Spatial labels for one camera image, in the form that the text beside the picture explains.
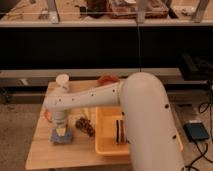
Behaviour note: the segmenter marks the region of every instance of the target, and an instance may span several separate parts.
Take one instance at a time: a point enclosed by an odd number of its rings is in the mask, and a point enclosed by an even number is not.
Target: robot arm
[[[57,94],[50,94],[44,103],[53,117],[75,107],[120,104],[135,171],[184,171],[166,91],[155,76],[136,73],[123,83]]]

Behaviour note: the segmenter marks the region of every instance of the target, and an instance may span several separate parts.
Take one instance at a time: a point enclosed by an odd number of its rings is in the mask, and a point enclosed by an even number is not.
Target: floor
[[[26,171],[25,161],[30,148],[31,139],[37,123],[41,104],[0,104],[0,170],[1,171]],[[203,114],[205,125],[209,128],[209,115]],[[213,159],[213,145],[209,141],[208,156]],[[183,152],[186,163],[199,155],[193,144],[185,146]],[[201,171],[212,171],[213,165],[204,159],[195,165]],[[67,168],[62,171],[132,171],[129,165]]]

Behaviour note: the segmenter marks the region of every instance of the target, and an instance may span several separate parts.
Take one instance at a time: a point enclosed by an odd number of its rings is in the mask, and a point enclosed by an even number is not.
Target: wooden tabletop
[[[56,83],[50,83],[47,89],[49,94]],[[78,92],[97,86],[97,81],[72,81],[70,82],[71,92]],[[185,113],[183,108],[174,107],[177,106],[176,102],[171,102],[172,113],[175,118],[175,124],[180,134],[181,140],[184,145],[183,158],[185,164],[189,164],[195,157],[199,155],[195,145],[189,143],[182,125],[189,121],[189,119],[200,119],[204,122],[207,130],[209,131],[209,113],[202,115],[193,115],[190,111],[190,115]],[[74,122],[77,118],[82,116],[83,109],[75,109],[69,111],[69,125],[73,131],[73,142],[68,145],[53,145],[50,142],[52,125],[47,122],[43,116],[45,109],[42,107],[40,117],[38,119],[37,128],[32,140],[29,155],[26,162],[26,169],[47,169],[47,168],[65,168],[65,167],[82,167],[82,166],[100,166],[100,165],[114,165],[114,164],[130,164],[129,156],[119,157],[105,157],[95,152],[95,139],[88,137],[86,134],[76,130]],[[95,125],[95,108],[88,109],[90,113],[90,119],[92,125]],[[210,140],[209,152],[207,156],[213,159],[213,144]],[[205,161],[205,159],[199,160],[195,164],[200,170],[212,171],[212,164]]]
[[[47,94],[56,86],[50,83]],[[97,86],[96,81],[70,82],[72,92],[82,91]],[[95,109],[88,109],[91,121],[94,124]],[[69,125],[73,131],[73,142],[67,145],[53,145],[50,142],[52,125],[43,116],[45,109],[42,107],[37,128],[32,140],[26,169],[47,169],[78,166],[96,166],[112,164],[128,164],[129,156],[104,157],[95,152],[95,139],[77,130],[73,125],[76,118],[82,115],[82,109],[70,111]]]
[[[84,6],[86,3],[84,0],[55,0],[57,9],[59,12],[61,21],[81,21],[81,20],[94,20],[91,17],[81,17],[79,8],[77,6]],[[194,0],[173,0],[171,7],[175,6],[193,6],[197,7],[198,1]],[[21,0],[7,15],[5,15],[2,21],[48,21],[39,20],[38,17],[42,9],[47,8],[45,0],[37,0],[35,4],[30,4],[29,0]],[[184,16],[181,11],[176,10],[175,13],[179,17],[179,20],[190,20],[191,17]],[[109,16],[104,15],[98,20],[109,20]],[[204,14],[204,19],[213,20],[213,0],[209,1],[208,7]]]

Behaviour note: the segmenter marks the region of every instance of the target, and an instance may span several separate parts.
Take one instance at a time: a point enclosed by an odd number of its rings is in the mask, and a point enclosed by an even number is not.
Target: cable
[[[198,106],[198,111],[199,113],[204,113],[206,112],[208,109],[209,109],[209,125],[210,125],[210,138],[211,138],[211,141],[213,143],[213,125],[212,125],[212,104],[213,104],[213,81],[212,80],[209,80],[208,81],[208,84],[209,84],[209,100],[208,102],[203,102],[201,103],[199,106]]]
[[[195,164],[195,162],[200,160],[207,153],[209,146],[207,143],[205,145],[206,145],[206,149],[204,150],[204,152],[201,151],[201,154],[198,157],[196,157],[194,160],[192,160],[192,162],[188,166],[185,166],[186,168],[188,168],[188,171],[191,171],[191,169],[199,171],[199,169],[194,167],[193,164]]]
[[[185,168],[188,168],[188,169],[194,169],[196,171],[200,171],[198,168],[194,167],[194,166],[185,166]]]
[[[198,151],[200,152],[200,154],[202,154],[202,151],[201,151],[201,149],[200,149],[198,143],[197,143],[197,142],[194,142],[194,144],[196,145],[196,147],[197,147]],[[205,160],[207,160],[209,163],[212,163],[212,164],[213,164],[213,161],[210,160],[210,159],[209,159],[208,157],[206,157],[205,155],[203,156],[203,158],[204,158]]]
[[[140,27],[139,27],[139,23],[137,21],[137,19],[135,20],[136,24],[137,24],[137,36],[138,36],[138,61],[139,61],[139,67],[140,67],[140,72],[142,70],[142,55],[141,55],[141,31],[140,31]]]

